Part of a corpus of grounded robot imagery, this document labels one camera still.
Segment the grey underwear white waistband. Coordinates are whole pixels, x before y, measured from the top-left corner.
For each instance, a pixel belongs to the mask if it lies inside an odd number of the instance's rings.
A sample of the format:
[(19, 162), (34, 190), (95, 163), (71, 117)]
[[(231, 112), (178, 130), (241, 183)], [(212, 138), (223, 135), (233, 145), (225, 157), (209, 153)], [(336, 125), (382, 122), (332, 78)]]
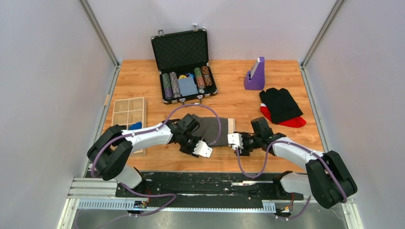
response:
[[(193, 136), (204, 138), (207, 143), (213, 142), (218, 136), (219, 123), (216, 117), (199, 117), (192, 114), (192, 117), (196, 119), (200, 126), (196, 127), (193, 131)], [(233, 134), (236, 130), (236, 123), (234, 118), (220, 117), (221, 133), (219, 139), (213, 144), (213, 147), (228, 146), (229, 134)]]

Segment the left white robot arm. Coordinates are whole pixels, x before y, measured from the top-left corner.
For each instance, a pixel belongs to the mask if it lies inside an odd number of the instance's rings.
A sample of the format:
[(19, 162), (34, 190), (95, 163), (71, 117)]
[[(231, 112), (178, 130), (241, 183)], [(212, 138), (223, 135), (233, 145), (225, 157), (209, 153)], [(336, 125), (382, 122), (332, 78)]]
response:
[(212, 149), (202, 137), (194, 136), (199, 123), (190, 114), (152, 127), (127, 130), (120, 125), (109, 127), (90, 147), (87, 157), (93, 164), (95, 176), (105, 181), (114, 179), (128, 187), (135, 197), (146, 192), (141, 174), (127, 165), (129, 156), (139, 150), (168, 144), (179, 144), (182, 153), (194, 157), (210, 157)]

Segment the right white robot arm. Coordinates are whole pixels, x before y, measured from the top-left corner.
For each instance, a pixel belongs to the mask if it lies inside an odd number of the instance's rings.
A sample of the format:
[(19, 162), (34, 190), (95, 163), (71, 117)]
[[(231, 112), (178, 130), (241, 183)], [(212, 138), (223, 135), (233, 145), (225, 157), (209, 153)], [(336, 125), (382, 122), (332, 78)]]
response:
[(306, 171), (305, 174), (285, 172), (273, 185), (273, 194), (285, 199), (291, 193), (311, 196), (324, 208), (347, 202), (358, 187), (342, 157), (336, 151), (321, 152), (298, 144), (285, 134), (274, 133), (265, 118), (251, 121), (253, 133), (228, 134), (228, 143), (237, 157), (248, 156), (254, 149), (284, 158)]

